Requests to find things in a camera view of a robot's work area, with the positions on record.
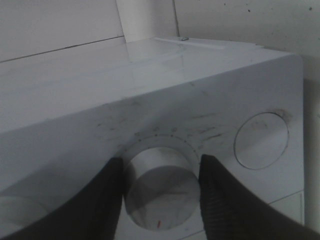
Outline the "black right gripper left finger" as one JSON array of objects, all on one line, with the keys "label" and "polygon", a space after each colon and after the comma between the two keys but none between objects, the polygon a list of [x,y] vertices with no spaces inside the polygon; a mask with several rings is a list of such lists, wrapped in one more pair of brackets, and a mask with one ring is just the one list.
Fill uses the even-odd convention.
[{"label": "black right gripper left finger", "polygon": [[111,158],[75,196],[6,240],[112,240],[124,194],[124,162]]}]

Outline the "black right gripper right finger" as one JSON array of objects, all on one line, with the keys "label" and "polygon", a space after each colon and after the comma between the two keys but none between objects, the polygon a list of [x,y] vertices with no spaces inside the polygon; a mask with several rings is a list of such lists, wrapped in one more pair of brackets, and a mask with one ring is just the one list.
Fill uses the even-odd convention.
[{"label": "black right gripper right finger", "polygon": [[200,213],[208,240],[318,240],[319,233],[290,219],[240,183],[213,155],[203,154]]}]

